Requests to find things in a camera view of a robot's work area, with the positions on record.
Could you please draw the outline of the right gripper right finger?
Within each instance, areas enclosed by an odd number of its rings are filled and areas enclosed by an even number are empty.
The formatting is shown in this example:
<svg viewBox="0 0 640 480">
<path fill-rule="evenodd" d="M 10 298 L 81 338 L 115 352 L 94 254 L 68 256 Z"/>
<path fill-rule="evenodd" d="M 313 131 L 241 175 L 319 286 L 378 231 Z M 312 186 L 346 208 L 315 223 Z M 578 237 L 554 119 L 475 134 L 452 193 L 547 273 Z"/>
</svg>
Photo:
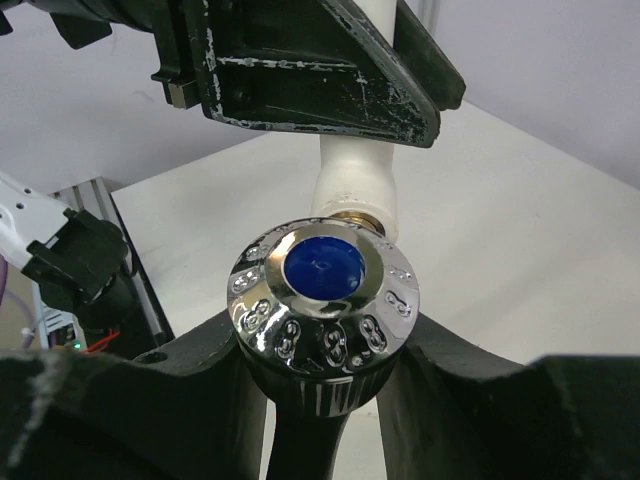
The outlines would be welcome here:
<svg viewBox="0 0 640 480">
<path fill-rule="evenodd" d="M 520 365 L 420 316 L 377 397 L 391 479 L 635 479 L 639 360 Z"/>
</svg>

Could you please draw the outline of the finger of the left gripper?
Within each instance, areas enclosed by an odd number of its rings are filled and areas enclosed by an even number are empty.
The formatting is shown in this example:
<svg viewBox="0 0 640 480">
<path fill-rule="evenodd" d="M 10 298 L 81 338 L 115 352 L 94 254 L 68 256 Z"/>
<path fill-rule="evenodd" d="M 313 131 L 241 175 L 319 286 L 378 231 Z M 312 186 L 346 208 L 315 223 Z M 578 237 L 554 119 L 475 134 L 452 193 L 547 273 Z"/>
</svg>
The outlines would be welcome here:
<svg viewBox="0 0 640 480">
<path fill-rule="evenodd" d="M 464 79 L 406 1 L 396 4 L 394 50 L 440 111 L 461 106 Z"/>
<path fill-rule="evenodd" d="M 433 100 L 352 1 L 187 1 L 206 117 L 430 147 Z"/>
</svg>

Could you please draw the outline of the white PVC pipe frame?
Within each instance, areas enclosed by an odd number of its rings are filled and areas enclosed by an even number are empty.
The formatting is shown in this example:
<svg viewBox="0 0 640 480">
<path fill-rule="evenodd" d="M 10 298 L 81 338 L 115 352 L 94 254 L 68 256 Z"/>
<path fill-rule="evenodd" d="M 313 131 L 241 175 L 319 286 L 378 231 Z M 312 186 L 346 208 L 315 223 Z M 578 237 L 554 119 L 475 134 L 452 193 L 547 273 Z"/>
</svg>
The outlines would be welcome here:
<svg viewBox="0 0 640 480">
<path fill-rule="evenodd" d="M 319 141 L 320 171 L 311 215 L 350 220 L 396 242 L 394 145 L 333 135 L 322 135 Z"/>
</svg>

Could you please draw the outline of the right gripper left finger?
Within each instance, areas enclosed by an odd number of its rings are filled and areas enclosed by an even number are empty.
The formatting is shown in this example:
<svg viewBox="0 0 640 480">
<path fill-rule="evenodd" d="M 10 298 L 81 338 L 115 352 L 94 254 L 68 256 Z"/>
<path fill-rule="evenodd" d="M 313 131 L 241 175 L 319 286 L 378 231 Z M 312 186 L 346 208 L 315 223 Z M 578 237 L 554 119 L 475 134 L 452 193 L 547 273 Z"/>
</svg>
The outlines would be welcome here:
<svg viewBox="0 0 640 480">
<path fill-rule="evenodd" d="M 227 313 L 125 360 L 1 354 L 5 479 L 255 479 L 266 400 Z"/>
</svg>

